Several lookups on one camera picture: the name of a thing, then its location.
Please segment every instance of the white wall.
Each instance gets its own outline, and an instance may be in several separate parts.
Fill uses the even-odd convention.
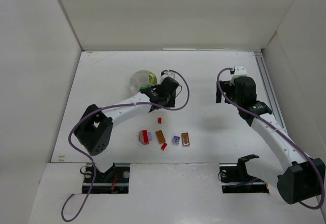
[[[293,0],[62,0],[83,49],[266,47]]]
[[[326,0],[294,0],[264,57],[290,136],[326,162]]]
[[[57,0],[0,0],[0,217],[27,223],[81,49]]]

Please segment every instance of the red lego brick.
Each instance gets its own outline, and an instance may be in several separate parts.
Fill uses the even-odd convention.
[[[143,130],[144,144],[149,144],[147,130]]]
[[[163,145],[162,145],[162,147],[161,147],[161,149],[164,151],[164,149],[167,147],[167,143],[164,143]]]

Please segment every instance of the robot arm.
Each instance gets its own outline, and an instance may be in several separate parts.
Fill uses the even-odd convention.
[[[286,132],[277,123],[270,108],[265,103],[257,101],[256,84],[252,78],[247,77],[245,67],[235,66],[231,74],[233,74],[233,77],[230,81],[217,81],[226,96],[241,108],[265,119],[276,127],[277,131],[288,137]],[[221,101],[222,94],[217,87],[216,103]],[[250,176],[257,177],[277,187],[283,200],[289,204],[320,195],[321,189],[317,175],[307,162],[307,159],[282,138],[275,129],[240,109],[238,111],[240,117],[265,140],[282,166],[282,169],[279,169],[265,163],[257,155],[248,155],[238,160],[238,174],[244,176],[244,179]],[[319,158],[313,159],[312,162],[324,180],[325,164]]]
[[[75,136],[92,156],[97,169],[101,173],[105,174],[112,166],[112,162],[110,162],[107,156],[108,151],[106,148],[108,147],[114,127],[137,115],[159,109],[159,107],[150,103],[164,107],[175,106],[175,91],[180,85],[172,78],[174,74],[169,74],[171,73],[166,72],[162,74],[161,84],[146,88],[135,96],[113,105],[115,108],[90,116],[77,127],[74,132]],[[90,105],[82,118],[97,109],[99,108],[95,104]]]

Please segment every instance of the white enclosure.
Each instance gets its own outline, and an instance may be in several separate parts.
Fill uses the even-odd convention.
[[[264,48],[293,0],[61,0],[83,49]]]
[[[188,105],[180,111],[157,110],[134,117],[112,131],[106,151],[109,164],[115,163],[198,163],[236,162],[239,157],[257,154],[278,163],[264,140],[227,104],[216,104],[216,76],[225,67],[242,64],[257,85],[258,99],[267,102],[264,85],[253,52],[243,51],[111,51],[83,52],[61,123],[52,162],[89,162],[74,150],[67,138],[85,109],[93,103],[103,107],[132,96],[128,79],[138,67],[159,75],[174,69],[186,79],[190,88]],[[225,72],[223,79],[230,79]],[[185,84],[176,99],[180,107],[187,98]],[[153,143],[138,141],[141,130],[152,132]],[[168,147],[160,150],[155,132],[162,130]],[[191,147],[173,146],[173,135],[188,132]],[[74,137],[73,142],[84,149]]]

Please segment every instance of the white table surface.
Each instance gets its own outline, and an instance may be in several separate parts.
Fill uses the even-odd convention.
[[[81,193],[83,165],[47,164],[29,224],[65,223],[61,207],[71,193]],[[129,194],[92,194],[72,223],[324,224],[320,210],[288,205],[273,187],[270,194],[223,194],[218,171],[217,163],[132,164]],[[77,194],[68,202],[66,218],[75,215],[84,197]]]
[[[248,76],[256,82],[258,100],[267,102],[254,54],[244,51],[122,51],[83,52],[73,81],[60,127],[52,162],[89,162],[72,149],[67,137],[87,106],[115,104],[132,96],[129,78],[138,70],[150,70],[160,76],[164,69],[179,71],[190,87],[190,100],[180,111],[157,110],[134,117],[112,131],[111,160],[121,163],[194,163],[236,162],[239,157],[257,154],[266,161],[278,163],[262,138],[240,118],[228,104],[216,104],[216,76],[225,67],[245,65]],[[177,97],[176,106],[186,99],[186,89]],[[225,72],[223,80],[230,79]],[[162,117],[163,123],[157,123]],[[142,145],[138,133],[152,132],[153,141]],[[160,149],[155,131],[162,130],[168,143]],[[171,144],[174,135],[188,132],[190,147]],[[73,136],[79,148],[83,146]]]

